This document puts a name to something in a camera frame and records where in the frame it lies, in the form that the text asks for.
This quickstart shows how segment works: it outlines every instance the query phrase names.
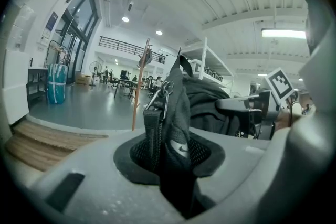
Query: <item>standing fan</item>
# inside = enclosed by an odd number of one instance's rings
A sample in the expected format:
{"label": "standing fan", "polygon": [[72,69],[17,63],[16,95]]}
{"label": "standing fan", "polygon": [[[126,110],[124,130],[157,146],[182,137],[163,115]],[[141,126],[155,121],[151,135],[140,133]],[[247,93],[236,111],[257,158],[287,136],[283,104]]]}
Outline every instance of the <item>standing fan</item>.
{"label": "standing fan", "polygon": [[94,82],[93,82],[93,80],[94,80],[94,76],[95,76],[95,74],[101,72],[101,68],[102,68],[102,66],[101,66],[101,63],[100,63],[100,62],[92,62],[92,63],[90,64],[90,66],[89,66],[89,70],[90,70],[90,72],[92,73],[92,82],[91,82],[90,86],[96,86],[96,85],[94,84]]}

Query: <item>metal clasp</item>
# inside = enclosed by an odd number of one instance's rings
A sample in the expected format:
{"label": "metal clasp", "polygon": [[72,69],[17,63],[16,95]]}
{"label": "metal clasp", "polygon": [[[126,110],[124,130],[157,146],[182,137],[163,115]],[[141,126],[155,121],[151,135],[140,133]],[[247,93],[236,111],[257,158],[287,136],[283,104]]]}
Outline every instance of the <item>metal clasp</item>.
{"label": "metal clasp", "polygon": [[174,84],[170,81],[165,81],[161,87],[157,90],[152,100],[146,106],[145,110],[150,107],[154,107],[155,110],[163,110],[163,117],[160,119],[163,121],[166,118],[169,95],[173,92]]}

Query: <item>gray floor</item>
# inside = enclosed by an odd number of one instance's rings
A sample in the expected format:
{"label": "gray floor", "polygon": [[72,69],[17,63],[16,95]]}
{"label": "gray floor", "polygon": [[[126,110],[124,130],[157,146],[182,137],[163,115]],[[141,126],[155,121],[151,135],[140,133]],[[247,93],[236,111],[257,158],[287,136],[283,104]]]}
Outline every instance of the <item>gray floor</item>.
{"label": "gray floor", "polygon": [[[134,101],[123,95],[123,88],[114,92],[106,84],[96,87],[81,85],[66,86],[66,99],[63,104],[50,104],[41,101],[32,106],[29,114],[40,120],[95,130],[132,129]],[[149,102],[147,91],[140,90],[136,117],[136,129],[143,128],[143,110]]]}

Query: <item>metal shelving rack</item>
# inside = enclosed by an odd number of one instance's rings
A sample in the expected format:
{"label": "metal shelving rack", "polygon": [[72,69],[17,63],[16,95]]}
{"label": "metal shelving rack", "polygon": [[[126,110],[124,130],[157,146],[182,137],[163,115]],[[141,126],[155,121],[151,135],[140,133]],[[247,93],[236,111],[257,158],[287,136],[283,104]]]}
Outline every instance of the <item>metal shelving rack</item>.
{"label": "metal shelving rack", "polygon": [[207,45],[207,38],[205,38],[204,44],[199,44],[195,46],[189,46],[181,50],[181,54],[187,59],[197,59],[201,61],[201,71],[195,72],[194,76],[198,76],[199,79],[214,82],[220,85],[221,88],[227,88],[225,83],[215,79],[214,77],[205,73],[205,67],[210,67],[211,70],[215,71],[221,76],[230,76],[233,78],[232,72],[224,64],[224,62],[218,57],[213,50]]}

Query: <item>black railing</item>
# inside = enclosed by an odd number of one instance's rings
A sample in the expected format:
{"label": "black railing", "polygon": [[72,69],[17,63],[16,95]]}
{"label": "black railing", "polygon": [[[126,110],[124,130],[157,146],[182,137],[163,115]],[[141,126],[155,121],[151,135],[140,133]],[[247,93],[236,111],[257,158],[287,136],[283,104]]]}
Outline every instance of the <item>black railing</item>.
{"label": "black railing", "polygon": [[[134,55],[143,55],[145,49],[138,47],[133,44],[129,44],[126,42],[122,42],[120,40],[108,38],[108,37],[100,37],[99,45],[101,47],[106,47],[114,50],[119,50],[123,52],[128,52],[129,54],[134,54]],[[157,54],[156,52],[152,52],[152,57],[153,61],[159,62],[159,63],[164,63],[165,61],[165,56],[161,54]]]}

